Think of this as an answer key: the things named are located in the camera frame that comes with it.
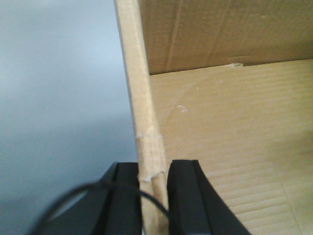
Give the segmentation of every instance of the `cardboard floor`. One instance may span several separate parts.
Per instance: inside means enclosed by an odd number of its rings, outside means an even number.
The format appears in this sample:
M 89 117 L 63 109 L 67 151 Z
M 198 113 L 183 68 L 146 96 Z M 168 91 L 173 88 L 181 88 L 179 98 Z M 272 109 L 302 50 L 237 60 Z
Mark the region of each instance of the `cardboard floor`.
M 198 159 L 253 235 L 313 235 L 313 60 L 151 76 L 168 164 Z

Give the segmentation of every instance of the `black cable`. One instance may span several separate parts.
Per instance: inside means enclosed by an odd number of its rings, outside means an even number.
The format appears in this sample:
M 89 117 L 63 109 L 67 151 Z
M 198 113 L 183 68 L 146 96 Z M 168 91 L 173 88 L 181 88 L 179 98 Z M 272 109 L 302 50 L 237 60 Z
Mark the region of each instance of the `black cable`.
M 43 215 L 38 219 L 38 221 L 34 225 L 33 229 L 27 235 L 41 235 L 41 233 L 43 232 L 45 228 L 46 222 L 55 214 L 55 212 L 59 210 L 59 208 L 64 203 L 66 203 L 71 198 L 87 190 L 100 190 L 104 188 L 109 189 L 109 190 L 129 190 L 138 196 L 142 196 L 148 199 L 166 216 L 166 218 L 169 221 L 172 222 L 172 224 L 178 229 L 181 235 L 185 235 L 185 232 L 181 229 L 181 227 L 178 226 L 177 223 L 171 218 L 168 210 L 166 210 L 164 206 L 158 200 L 156 200 L 153 196 L 135 187 L 122 185 L 120 183 L 111 183 L 111 182 L 107 182 L 103 180 L 78 186 L 76 188 L 73 188 L 69 192 L 63 194 L 62 196 L 60 196 L 54 203 L 50 205 L 50 207 L 48 207 L 45 210 Z

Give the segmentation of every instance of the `corrugated cardboard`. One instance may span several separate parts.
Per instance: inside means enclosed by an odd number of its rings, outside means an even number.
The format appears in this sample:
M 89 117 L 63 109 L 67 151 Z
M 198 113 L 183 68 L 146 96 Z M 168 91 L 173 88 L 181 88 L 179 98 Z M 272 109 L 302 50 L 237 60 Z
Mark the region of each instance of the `corrugated cardboard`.
M 140 0 L 150 74 L 313 58 L 311 0 Z
M 253 235 L 313 234 L 313 60 L 151 76 L 168 164 L 198 159 Z
M 141 189 L 167 206 L 170 161 L 198 159 L 253 235 L 313 235 L 313 1 L 116 9 Z M 146 234 L 166 234 L 154 206 L 142 212 Z

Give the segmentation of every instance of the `cardboard edge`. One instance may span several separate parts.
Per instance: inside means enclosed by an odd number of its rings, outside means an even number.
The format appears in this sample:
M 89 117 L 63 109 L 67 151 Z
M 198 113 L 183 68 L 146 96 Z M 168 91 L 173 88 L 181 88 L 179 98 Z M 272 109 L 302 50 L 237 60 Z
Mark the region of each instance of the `cardboard edge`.
M 140 188 L 168 208 L 166 157 L 153 106 L 139 3 L 115 0 L 115 10 L 133 114 Z M 166 217 L 147 200 L 141 202 L 145 233 L 167 234 Z

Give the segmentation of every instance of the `gray wall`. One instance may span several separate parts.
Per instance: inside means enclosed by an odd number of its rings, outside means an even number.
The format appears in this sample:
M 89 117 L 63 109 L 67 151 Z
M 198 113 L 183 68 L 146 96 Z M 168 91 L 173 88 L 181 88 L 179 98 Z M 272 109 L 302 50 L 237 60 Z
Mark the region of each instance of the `gray wall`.
M 136 161 L 112 0 L 0 2 L 0 234 Z

